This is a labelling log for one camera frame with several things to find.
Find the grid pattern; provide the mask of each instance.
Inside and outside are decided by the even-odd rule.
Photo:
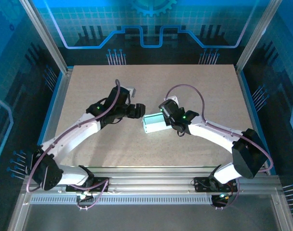
[[[271,41],[279,54],[272,65],[273,69],[276,72],[285,70],[293,84],[293,36],[278,14],[272,19],[258,47]]]
[[[103,35],[108,36],[112,31],[117,30],[117,26],[124,25],[148,26],[145,36],[156,35],[155,26],[183,25],[195,35],[199,35],[202,25],[206,25],[207,28],[209,25],[214,25],[210,38],[214,36],[216,26],[221,25],[219,34],[224,33],[224,38],[228,44],[235,45],[251,10],[252,7],[173,5],[167,13],[150,17],[148,15],[143,16],[141,13],[138,14],[130,6],[51,8],[69,46],[75,46],[79,40],[78,33],[83,34],[82,26],[87,26],[87,28],[88,26],[94,26],[95,28],[101,26]],[[256,9],[242,44],[246,44],[263,11],[264,7]],[[62,46],[47,9],[40,8],[39,12],[58,46]]]
[[[30,43],[42,44],[27,15],[22,19],[0,56],[0,99],[9,92],[18,72],[29,73],[30,63],[25,59]]]

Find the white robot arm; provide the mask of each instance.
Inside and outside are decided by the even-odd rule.
[[[134,94],[134,88],[120,85],[114,87],[107,98],[92,104],[86,113],[62,134],[44,142],[36,152],[28,154],[26,173],[44,190],[50,190],[60,184],[85,188],[96,184],[94,175],[86,167],[63,166],[60,163],[86,138],[108,124],[115,124],[115,120],[118,120],[118,123],[124,117],[143,117],[146,107],[140,103],[131,104]]]
[[[164,115],[166,125],[177,130],[179,136],[185,134],[200,136],[232,153],[233,163],[221,168],[218,166],[209,176],[214,190],[241,176],[252,179],[267,160],[266,155],[256,148],[256,146],[264,148],[259,136],[250,128],[242,132],[205,121],[203,116],[196,112],[185,112],[184,108],[179,108],[177,102],[172,99],[163,102],[159,108]]]

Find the transparent wall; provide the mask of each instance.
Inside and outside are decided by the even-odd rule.
[[[284,186],[291,185],[293,183],[293,0],[282,1],[243,71],[269,144],[276,173]]]
[[[236,64],[268,0],[34,0],[66,63]]]
[[[24,177],[23,158],[13,151],[36,147],[58,75],[20,2],[0,0],[0,231]]]

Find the wooden table surface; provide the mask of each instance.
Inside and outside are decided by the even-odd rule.
[[[75,66],[56,134],[76,122],[89,105],[107,97],[118,78],[136,88],[132,103],[158,113],[167,91],[180,83],[198,88],[205,99],[205,117],[226,127],[251,128],[233,65]],[[177,88],[185,110],[201,113],[201,99],[189,88]],[[142,119],[123,119],[86,139],[62,161],[77,166],[216,166],[232,161],[224,148],[200,137],[178,137],[173,129],[145,134]]]

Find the gear graphic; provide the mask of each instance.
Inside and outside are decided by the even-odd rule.
[[[0,0],[0,11],[11,24],[15,23],[22,12],[19,0]]]
[[[143,16],[149,15],[150,17],[166,13],[167,9],[172,9],[172,4],[176,4],[176,0],[131,0],[133,10],[137,10],[137,13],[142,13]]]

